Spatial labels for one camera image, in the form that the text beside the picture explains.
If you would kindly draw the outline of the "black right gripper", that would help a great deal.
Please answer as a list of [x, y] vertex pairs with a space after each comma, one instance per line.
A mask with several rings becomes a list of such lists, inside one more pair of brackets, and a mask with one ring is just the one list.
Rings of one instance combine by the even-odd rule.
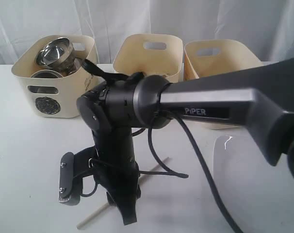
[[119, 209], [124, 225], [137, 222], [138, 164], [131, 127], [92, 130], [99, 166], [99, 183]]

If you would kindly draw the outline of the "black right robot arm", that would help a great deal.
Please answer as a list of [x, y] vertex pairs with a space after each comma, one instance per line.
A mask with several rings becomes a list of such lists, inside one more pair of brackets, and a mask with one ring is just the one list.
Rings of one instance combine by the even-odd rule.
[[171, 119], [243, 126], [270, 165], [287, 155], [294, 178], [294, 58], [181, 83], [142, 72], [108, 73], [89, 60], [82, 68], [104, 79], [78, 98], [77, 108], [95, 141], [95, 179], [125, 225], [137, 221], [139, 197], [132, 128], [152, 131]]

